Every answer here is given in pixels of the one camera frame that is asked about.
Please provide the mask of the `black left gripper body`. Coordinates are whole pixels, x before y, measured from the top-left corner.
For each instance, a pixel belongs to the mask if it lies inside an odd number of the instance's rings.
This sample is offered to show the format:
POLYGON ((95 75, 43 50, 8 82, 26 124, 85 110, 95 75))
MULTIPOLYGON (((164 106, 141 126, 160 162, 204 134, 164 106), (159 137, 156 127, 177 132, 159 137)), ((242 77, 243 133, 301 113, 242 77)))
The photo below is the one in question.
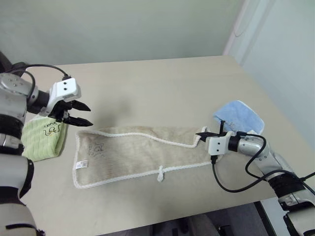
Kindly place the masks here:
POLYGON ((57 122, 62 122, 64 113, 72 109, 72 102, 65 102, 64 100, 58 101, 53 107, 50 118, 55 119, 57 122))

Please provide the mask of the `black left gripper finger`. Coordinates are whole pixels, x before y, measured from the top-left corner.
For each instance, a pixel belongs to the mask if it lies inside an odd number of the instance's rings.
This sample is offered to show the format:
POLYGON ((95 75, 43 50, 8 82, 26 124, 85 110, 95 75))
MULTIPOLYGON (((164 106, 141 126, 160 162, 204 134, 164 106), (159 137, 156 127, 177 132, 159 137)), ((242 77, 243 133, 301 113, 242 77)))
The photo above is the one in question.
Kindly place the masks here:
POLYGON ((73 100, 71 102, 71 106, 73 109, 79 110, 79 111, 88 111, 90 112, 91 109, 84 103, 77 101, 77 100, 73 100))
POLYGON ((90 121, 86 119, 74 118, 74 117, 65 118, 64 123, 73 125, 73 126, 78 126, 78 127, 89 127, 93 125, 93 123, 91 123, 90 121))

